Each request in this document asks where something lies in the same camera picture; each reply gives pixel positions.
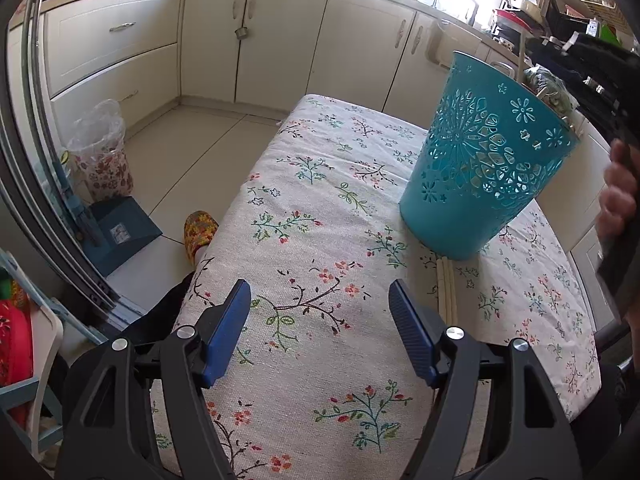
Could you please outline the person right hand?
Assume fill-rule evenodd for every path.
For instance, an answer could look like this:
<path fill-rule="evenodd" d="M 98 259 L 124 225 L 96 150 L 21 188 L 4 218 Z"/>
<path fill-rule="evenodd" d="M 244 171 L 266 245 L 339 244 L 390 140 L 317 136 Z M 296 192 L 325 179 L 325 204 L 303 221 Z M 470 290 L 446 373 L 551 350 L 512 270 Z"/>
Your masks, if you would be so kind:
<path fill-rule="evenodd" d="M 626 150 L 629 150 L 636 171 L 639 171 L 639 151 L 615 139 L 611 144 L 610 162 L 603 174 L 604 188 L 599 196 L 600 212 L 596 218 L 596 231 L 601 242 L 620 235 L 637 210 L 639 180 L 624 165 Z"/>

